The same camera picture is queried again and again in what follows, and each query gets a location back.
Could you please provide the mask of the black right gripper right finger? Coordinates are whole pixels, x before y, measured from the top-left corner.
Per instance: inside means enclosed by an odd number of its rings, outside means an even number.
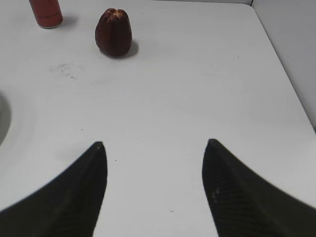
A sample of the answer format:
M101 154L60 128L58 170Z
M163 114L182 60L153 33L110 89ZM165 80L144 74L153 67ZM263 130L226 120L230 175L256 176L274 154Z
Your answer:
M209 139L202 182L220 237L314 237L316 209L277 188Z

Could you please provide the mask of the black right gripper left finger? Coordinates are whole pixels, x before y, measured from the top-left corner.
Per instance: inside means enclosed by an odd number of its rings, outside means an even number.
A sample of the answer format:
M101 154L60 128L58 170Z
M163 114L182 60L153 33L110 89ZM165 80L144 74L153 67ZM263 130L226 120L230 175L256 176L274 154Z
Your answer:
M51 182L0 212L2 237L91 237L107 185L102 142Z

